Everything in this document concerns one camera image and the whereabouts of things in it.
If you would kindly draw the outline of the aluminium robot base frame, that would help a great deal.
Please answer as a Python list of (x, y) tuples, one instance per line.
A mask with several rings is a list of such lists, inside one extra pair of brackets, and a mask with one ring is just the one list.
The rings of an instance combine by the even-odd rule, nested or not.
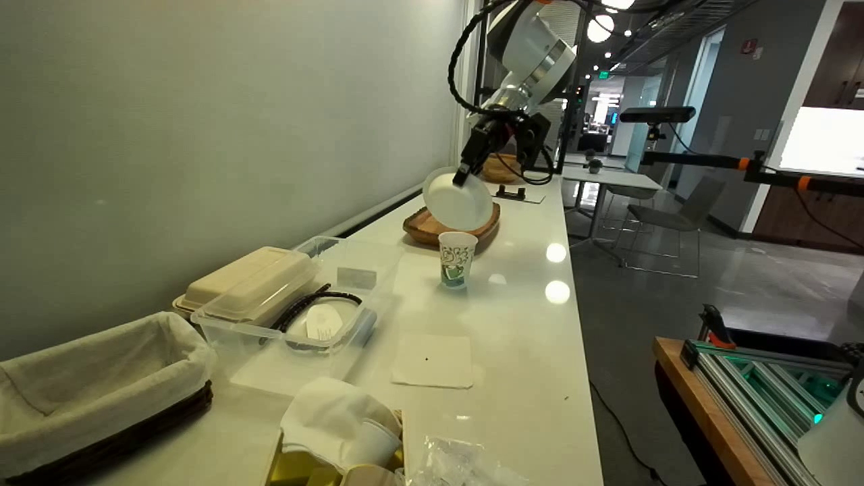
[(864, 483), (864, 345), (731, 329), (716, 304), (682, 362), (706, 376), (790, 486)]

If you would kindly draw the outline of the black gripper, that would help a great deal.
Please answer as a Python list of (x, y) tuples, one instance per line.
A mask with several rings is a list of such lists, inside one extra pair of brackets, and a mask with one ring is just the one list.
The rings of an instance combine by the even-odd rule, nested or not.
[(543, 114), (532, 115), (484, 115), (461, 149), (461, 163), (453, 173), (453, 186), (463, 186), (469, 175), (477, 175), (484, 163), (502, 150), (507, 141), (515, 141), (515, 159), (534, 163), (546, 149), (551, 121)]

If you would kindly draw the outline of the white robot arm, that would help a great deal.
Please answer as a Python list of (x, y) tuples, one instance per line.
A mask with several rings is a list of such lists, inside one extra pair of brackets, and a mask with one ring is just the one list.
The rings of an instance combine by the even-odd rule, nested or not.
[(473, 129), (453, 173), (457, 186), (477, 175), (507, 141), (515, 141), (520, 159), (543, 150), (551, 121), (540, 106), (551, 100), (577, 56), (581, 6), (575, 0), (492, 0), (461, 29), (447, 71), (457, 71), (463, 42), (485, 17), (492, 17), (489, 51), (502, 63), (505, 78), (484, 103), (463, 100), (457, 84), (447, 84), (451, 96), (473, 114)]

